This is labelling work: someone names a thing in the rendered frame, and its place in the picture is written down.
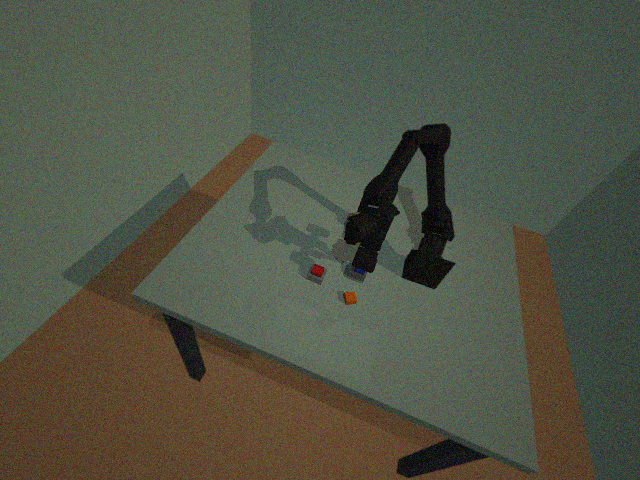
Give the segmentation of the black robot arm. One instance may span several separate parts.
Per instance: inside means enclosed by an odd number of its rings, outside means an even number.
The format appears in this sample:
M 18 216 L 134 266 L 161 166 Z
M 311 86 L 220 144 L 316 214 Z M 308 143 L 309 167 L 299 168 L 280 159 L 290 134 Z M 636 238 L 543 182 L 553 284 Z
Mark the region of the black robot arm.
M 349 217 L 345 228 L 346 243 L 356 245 L 361 242 L 360 246 L 364 247 L 366 238 L 388 232 L 394 216 L 400 214 L 392 204 L 399 179 L 419 147 L 426 161 L 428 206 L 421 213 L 421 233 L 425 235 L 418 250 L 442 258 L 447 240 L 454 238 L 451 211 L 445 204 L 444 154 L 449 143 L 451 129 L 446 124 L 424 125 L 420 130 L 404 132 L 383 171 L 366 186 L 357 210 L 360 214 Z

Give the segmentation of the blue button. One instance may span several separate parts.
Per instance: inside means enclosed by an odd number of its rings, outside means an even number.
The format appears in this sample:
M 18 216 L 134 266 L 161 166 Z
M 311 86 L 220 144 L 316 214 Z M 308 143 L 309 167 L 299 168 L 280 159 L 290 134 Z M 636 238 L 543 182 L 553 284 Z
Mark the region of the blue button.
M 353 266 L 349 277 L 363 282 L 366 277 L 366 274 L 367 274 L 366 271 Z

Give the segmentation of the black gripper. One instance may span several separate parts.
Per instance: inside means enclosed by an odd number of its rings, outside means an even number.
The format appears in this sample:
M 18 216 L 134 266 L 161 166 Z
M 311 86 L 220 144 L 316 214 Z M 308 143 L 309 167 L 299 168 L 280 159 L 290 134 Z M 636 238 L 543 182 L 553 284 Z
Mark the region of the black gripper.
M 377 251 L 380 251 L 386 234 L 374 234 L 373 236 L 366 238 L 365 246 L 358 247 L 352 265 L 356 268 L 372 273 L 377 263 Z

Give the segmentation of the orange block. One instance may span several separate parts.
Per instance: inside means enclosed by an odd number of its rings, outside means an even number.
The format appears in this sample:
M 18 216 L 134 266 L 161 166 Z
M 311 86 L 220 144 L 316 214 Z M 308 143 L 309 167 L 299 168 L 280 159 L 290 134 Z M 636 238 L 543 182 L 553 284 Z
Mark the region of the orange block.
M 345 305 L 356 304 L 357 302 L 355 292 L 344 292 L 343 297 L 344 297 Z

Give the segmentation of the red button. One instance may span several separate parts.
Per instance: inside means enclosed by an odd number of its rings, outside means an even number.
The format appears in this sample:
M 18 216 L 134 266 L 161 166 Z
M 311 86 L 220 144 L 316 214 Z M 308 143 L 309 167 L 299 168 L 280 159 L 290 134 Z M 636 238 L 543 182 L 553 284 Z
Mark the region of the red button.
M 307 280 L 315 282 L 317 284 L 322 283 L 327 269 L 317 264 L 312 264 L 312 267 L 307 275 Z

